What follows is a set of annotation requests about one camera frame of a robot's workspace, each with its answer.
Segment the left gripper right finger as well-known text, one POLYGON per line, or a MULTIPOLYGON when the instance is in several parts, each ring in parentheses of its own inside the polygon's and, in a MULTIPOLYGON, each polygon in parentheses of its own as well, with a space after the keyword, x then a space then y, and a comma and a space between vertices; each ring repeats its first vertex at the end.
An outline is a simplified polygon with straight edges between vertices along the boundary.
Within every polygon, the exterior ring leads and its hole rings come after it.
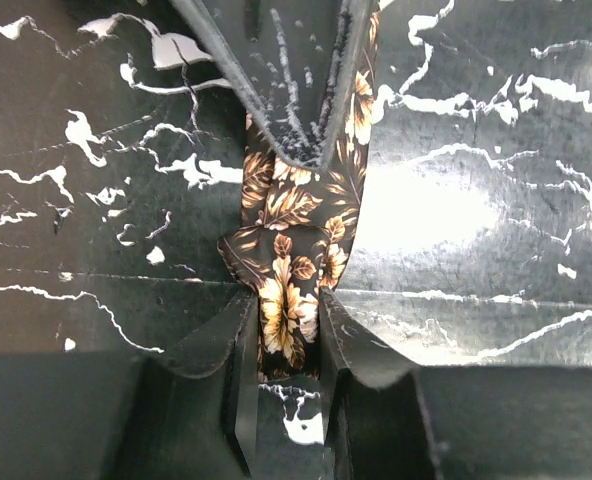
POLYGON ((422 366, 319 300, 338 479, 592 479, 592 367, 422 366))

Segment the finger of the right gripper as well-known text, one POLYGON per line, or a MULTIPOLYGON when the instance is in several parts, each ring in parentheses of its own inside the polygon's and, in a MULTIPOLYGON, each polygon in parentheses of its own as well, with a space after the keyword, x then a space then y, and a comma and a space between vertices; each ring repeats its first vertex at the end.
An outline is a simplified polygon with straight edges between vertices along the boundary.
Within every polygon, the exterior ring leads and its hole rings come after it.
POLYGON ((175 9, 213 56, 271 148, 324 171, 344 130, 375 1, 181 0, 175 9))

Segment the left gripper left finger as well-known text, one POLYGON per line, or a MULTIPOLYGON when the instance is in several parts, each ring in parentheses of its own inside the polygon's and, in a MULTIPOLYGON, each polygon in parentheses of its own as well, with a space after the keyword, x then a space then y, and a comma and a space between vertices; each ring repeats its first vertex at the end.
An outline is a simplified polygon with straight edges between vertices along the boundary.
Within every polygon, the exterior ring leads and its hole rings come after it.
POLYGON ((0 354, 0 479, 248 479, 258 299, 154 356, 0 354))

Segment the brown floral patterned tie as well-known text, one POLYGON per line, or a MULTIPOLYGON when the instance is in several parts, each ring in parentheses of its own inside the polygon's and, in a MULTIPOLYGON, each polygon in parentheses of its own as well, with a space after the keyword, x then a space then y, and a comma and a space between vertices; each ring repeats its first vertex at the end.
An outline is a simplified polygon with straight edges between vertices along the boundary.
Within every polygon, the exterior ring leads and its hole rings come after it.
POLYGON ((327 171, 287 165, 246 122, 241 226, 218 241, 231 275, 259 296, 257 376, 265 383, 320 371, 321 288, 335 289, 354 243, 374 113, 380 8, 374 6, 355 85, 327 171))

